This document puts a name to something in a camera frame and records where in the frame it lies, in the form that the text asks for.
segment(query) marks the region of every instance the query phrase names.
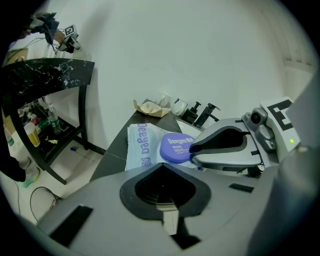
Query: gray plastic surface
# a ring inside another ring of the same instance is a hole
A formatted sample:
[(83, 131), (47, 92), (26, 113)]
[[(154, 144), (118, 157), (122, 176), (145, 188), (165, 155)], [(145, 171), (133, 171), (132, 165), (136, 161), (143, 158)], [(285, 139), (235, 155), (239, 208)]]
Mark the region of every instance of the gray plastic surface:
[(244, 150), (227, 153), (199, 154), (192, 158), (192, 161), (199, 166), (220, 169), (221, 167), (254, 167), (261, 164), (259, 154), (252, 155), (257, 150), (251, 135), (245, 135), (247, 145)]
[(252, 131), (250, 128), (249, 128), (249, 132), (251, 133), (251, 136), (253, 138), (255, 146), (259, 150), (259, 154), (260, 154), (260, 157), (262, 159), (262, 163), (263, 163), (264, 167), (267, 168), (267, 167), (279, 165), (279, 160), (278, 160), (277, 153), (275, 151), (272, 152), (272, 153), (266, 152), (264, 150), (264, 148), (262, 147), (262, 145), (255, 140), (255, 132)]
[[(319, 197), (320, 191), (319, 156), (319, 149), (311, 150), (301, 146), (281, 161), (263, 216), (252, 235), (248, 256), (259, 255), (261, 250), (269, 253), (268, 250), (272, 250), (279, 241), (292, 234), (302, 220), (310, 218), (307, 213)], [(310, 229), (303, 230), (311, 231), (315, 228), (314, 232), (317, 233), (316, 222), (315, 220), (314, 224), (310, 224)]]
[[(249, 132), (240, 118), (222, 119), (214, 123), (207, 129), (205, 129), (199, 136), (194, 140), (193, 144), (205, 140), (207, 137), (222, 129), (224, 127), (235, 127), (242, 132)], [(192, 161), (199, 166), (203, 166), (211, 169), (222, 169), (223, 167), (254, 167), (261, 164), (261, 158), (259, 154), (252, 155), (251, 152), (257, 150), (256, 144), (253, 141), (251, 135), (245, 135), (247, 145), (244, 149), (234, 152), (220, 152), (218, 149), (216, 153), (205, 153), (200, 154), (201, 151), (197, 152), (198, 155), (192, 158)]]
[(206, 240), (178, 255), (246, 256), (254, 231), (269, 200), (276, 173), (276, 167), (270, 167), (266, 172), (263, 172), (257, 180), (254, 190), (249, 194), (248, 200), (243, 202), (242, 207), (234, 213), (228, 222), (213, 232)]
[[(258, 182), (255, 178), (173, 166), (210, 186), (212, 198), (206, 209), (198, 216), (185, 219), (189, 233), (200, 239), (217, 232), (250, 199), (250, 193), (229, 188), (230, 184), (254, 187)], [(84, 205), (93, 211), (69, 246), (74, 252), (85, 255), (171, 255), (180, 252), (182, 249), (160, 221), (135, 217), (120, 200), (121, 185), (146, 169), (132, 169), (87, 184), (49, 211), (39, 221), (38, 227), (49, 235), (78, 205)]]
[(268, 153), (276, 149), (275, 135), (268, 126), (260, 125), (255, 131), (255, 136)]
[(75, 252), (92, 256), (160, 256), (179, 252), (180, 247), (160, 221), (137, 218), (120, 200), (121, 185), (146, 169), (132, 169), (88, 183), (49, 211), (38, 227), (49, 235), (78, 205), (84, 205), (93, 211), (69, 246)]
[(301, 143), (314, 149), (320, 147), (319, 85), (320, 73), (318, 70), (309, 85), (286, 112), (301, 139)]

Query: black table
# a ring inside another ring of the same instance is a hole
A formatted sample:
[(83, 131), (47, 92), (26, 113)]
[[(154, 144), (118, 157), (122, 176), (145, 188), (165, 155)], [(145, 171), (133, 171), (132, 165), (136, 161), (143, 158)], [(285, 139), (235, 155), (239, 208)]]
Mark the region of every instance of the black table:
[(181, 133), (181, 130), (176, 122), (178, 118), (178, 116), (172, 114), (171, 112), (169, 112), (162, 118), (146, 115), (138, 111), (134, 112), (134, 114), (122, 127), (118, 135), (115, 137), (115, 139), (105, 152), (90, 181), (125, 171), (128, 152), (127, 128), (131, 124), (150, 123), (169, 132)]

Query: cable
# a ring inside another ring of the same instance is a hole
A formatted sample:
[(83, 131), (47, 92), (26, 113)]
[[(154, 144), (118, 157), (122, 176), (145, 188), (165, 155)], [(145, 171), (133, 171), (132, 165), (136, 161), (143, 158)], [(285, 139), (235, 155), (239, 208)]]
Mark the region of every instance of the cable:
[(53, 195), (55, 202), (58, 203), (58, 199), (57, 199), (56, 195), (55, 195), (49, 188), (47, 188), (47, 187), (45, 187), (45, 186), (38, 186), (37, 188), (35, 188), (35, 189), (32, 191), (31, 195), (30, 195), (30, 210), (31, 210), (31, 213), (32, 213), (33, 217), (35, 218), (36, 222), (39, 222), (39, 221), (37, 220), (34, 212), (32, 211), (31, 199), (32, 199), (32, 195), (34, 194), (34, 192), (35, 192), (36, 190), (38, 190), (38, 189), (45, 189), (45, 190), (49, 191), (49, 192)]
[(14, 184), (15, 184), (15, 186), (16, 186), (16, 189), (18, 190), (18, 209), (19, 209), (19, 216), (21, 216), (21, 212), (20, 212), (20, 195), (19, 195), (19, 187), (18, 187), (18, 185), (17, 185), (17, 183), (15, 182), (15, 181), (13, 181), (14, 182)]
[(35, 44), (35, 43), (37, 43), (37, 42), (39, 42), (39, 41), (41, 41), (41, 40), (43, 40), (43, 39), (45, 39), (45, 37), (37, 37), (37, 38), (31, 40), (25, 47), (17, 50), (14, 54), (12, 54), (12, 55), (10, 56), (10, 58), (8, 58), (8, 59), (6, 60), (6, 62), (8, 62), (9, 60), (11, 60), (12, 57), (15, 56), (17, 53), (21, 52), (22, 50), (26, 49), (27, 47), (29, 47), (29, 46), (31, 46), (31, 45), (33, 45), (33, 44)]
[(51, 44), (51, 46), (52, 46), (52, 49), (53, 49), (53, 52), (54, 52), (54, 56), (53, 56), (53, 57), (55, 57), (55, 56), (57, 55), (57, 51), (55, 50), (55, 48), (54, 48), (54, 45), (53, 45), (53, 44)]

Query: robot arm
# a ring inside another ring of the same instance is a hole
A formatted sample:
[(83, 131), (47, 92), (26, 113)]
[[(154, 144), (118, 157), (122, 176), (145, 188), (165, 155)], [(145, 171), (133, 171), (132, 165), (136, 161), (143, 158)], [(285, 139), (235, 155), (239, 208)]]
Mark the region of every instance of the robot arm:
[(75, 25), (68, 26), (64, 29), (65, 38), (64, 41), (58, 47), (58, 50), (63, 52), (68, 52), (72, 54), (74, 49), (79, 50), (80, 44), (77, 41), (79, 34), (77, 33), (77, 29)]
[(191, 160), (199, 166), (224, 171), (278, 165), (300, 142), (286, 118), (291, 103), (288, 97), (264, 101), (241, 119), (217, 121), (191, 145)]

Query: plastic bag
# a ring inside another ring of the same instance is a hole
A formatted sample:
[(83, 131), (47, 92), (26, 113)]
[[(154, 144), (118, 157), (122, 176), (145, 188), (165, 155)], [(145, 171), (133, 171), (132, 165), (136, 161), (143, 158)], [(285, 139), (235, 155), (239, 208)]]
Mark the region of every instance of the plastic bag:
[[(131, 124), (127, 128), (128, 153), (125, 170), (149, 166), (156, 163), (167, 163), (160, 155), (162, 137), (169, 131), (161, 129), (152, 123)], [(181, 166), (199, 169), (191, 161), (180, 163)]]

